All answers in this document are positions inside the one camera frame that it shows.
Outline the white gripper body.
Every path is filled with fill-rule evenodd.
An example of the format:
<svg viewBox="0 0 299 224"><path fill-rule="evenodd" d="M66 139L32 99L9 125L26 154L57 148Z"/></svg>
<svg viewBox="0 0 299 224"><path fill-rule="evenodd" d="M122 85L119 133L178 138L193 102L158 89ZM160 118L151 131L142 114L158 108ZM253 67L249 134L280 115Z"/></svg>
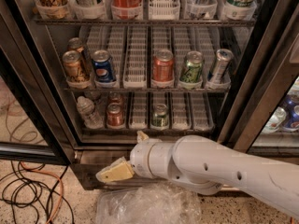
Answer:
<svg viewBox="0 0 299 224"><path fill-rule="evenodd" d="M157 178L157 170L162 165L160 139L139 142L130 153L130 163L134 172L145 178Z"/></svg>

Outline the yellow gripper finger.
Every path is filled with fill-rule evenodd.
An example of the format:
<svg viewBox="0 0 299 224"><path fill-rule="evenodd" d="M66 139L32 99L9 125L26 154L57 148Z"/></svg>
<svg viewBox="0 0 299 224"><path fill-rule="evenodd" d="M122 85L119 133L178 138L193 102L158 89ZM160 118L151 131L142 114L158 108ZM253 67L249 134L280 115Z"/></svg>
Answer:
<svg viewBox="0 0 299 224"><path fill-rule="evenodd" d="M149 140L150 138L142 131L137 132L137 142L141 143L143 141Z"/></svg>
<svg viewBox="0 0 299 224"><path fill-rule="evenodd" d="M95 176L100 182L110 183L130 179L134 176L134 173L131 163L121 157L99 171Z"/></svg>

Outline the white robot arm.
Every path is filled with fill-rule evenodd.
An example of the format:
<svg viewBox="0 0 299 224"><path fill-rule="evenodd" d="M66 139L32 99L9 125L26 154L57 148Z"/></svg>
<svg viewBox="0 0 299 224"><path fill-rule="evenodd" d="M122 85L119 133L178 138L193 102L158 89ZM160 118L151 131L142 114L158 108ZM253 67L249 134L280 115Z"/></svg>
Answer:
<svg viewBox="0 0 299 224"><path fill-rule="evenodd" d="M111 183L134 175L164 178L203 195L213 195L229 185L299 218L298 165L241 153L203 136L164 142L139 131L130 158L117 159L96 178Z"/></svg>

